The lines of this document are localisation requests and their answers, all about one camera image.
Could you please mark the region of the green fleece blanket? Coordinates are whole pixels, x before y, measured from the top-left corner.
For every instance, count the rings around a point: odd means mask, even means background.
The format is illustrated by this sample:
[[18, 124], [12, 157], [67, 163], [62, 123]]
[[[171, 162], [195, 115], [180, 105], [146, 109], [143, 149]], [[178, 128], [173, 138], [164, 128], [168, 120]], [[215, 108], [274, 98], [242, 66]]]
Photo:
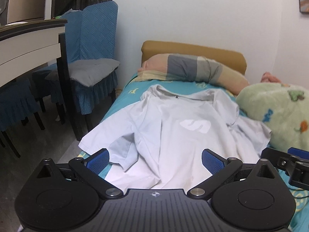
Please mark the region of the green fleece blanket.
[[257, 83], [236, 97], [239, 107], [271, 129], [270, 146], [308, 151], [308, 90], [297, 85]]

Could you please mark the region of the grey seat cushion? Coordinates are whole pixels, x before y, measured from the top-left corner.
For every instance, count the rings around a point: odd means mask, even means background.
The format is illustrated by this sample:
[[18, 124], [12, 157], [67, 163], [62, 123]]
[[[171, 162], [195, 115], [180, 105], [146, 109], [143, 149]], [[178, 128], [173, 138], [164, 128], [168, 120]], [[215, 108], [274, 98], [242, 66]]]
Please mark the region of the grey seat cushion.
[[119, 65], [119, 61], [107, 58], [77, 60], [68, 64], [68, 70], [71, 80], [92, 87], [108, 77]]

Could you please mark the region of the striped pillow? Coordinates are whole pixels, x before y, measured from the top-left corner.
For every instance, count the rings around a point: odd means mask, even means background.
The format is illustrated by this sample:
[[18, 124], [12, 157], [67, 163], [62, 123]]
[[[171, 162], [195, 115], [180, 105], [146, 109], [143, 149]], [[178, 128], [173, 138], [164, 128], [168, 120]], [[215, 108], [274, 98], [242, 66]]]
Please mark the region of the striped pillow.
[[149, 80], [204, 82], [224, 87], [234, 95], [249, 86], [244, 75], [216, 60], [176, 53], [157, 54], [146, 60], [136, 81]]

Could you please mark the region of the white dark-edged table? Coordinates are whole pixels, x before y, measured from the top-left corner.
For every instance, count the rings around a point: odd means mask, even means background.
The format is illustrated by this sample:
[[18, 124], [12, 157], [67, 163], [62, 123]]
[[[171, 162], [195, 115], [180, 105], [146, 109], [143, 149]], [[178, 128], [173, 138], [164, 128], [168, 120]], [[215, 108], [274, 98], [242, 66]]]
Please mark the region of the white dark-edged table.
[[52, 60], [57, 61], [61, 94], [78, 141], [77, 119], [65, 44], [66, 19], [47, 19], [1, 27], [1, 86]]

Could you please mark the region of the blue covered chair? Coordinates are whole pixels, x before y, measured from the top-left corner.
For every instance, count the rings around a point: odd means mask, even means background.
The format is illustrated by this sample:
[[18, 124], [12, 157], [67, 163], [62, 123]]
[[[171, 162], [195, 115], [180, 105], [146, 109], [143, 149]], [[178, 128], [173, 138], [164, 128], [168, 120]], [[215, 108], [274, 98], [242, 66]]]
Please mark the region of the blue covered chair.
[[[65, 26], [68, 64], [77, 60], [114, 59], [118, 5], [114, 1], [94, 4], [83, 10], [70, 10], [61, 16]], [[71, 80], [77, 112], [87, 115], [115, 91], [116, 69], [92, 87]]]

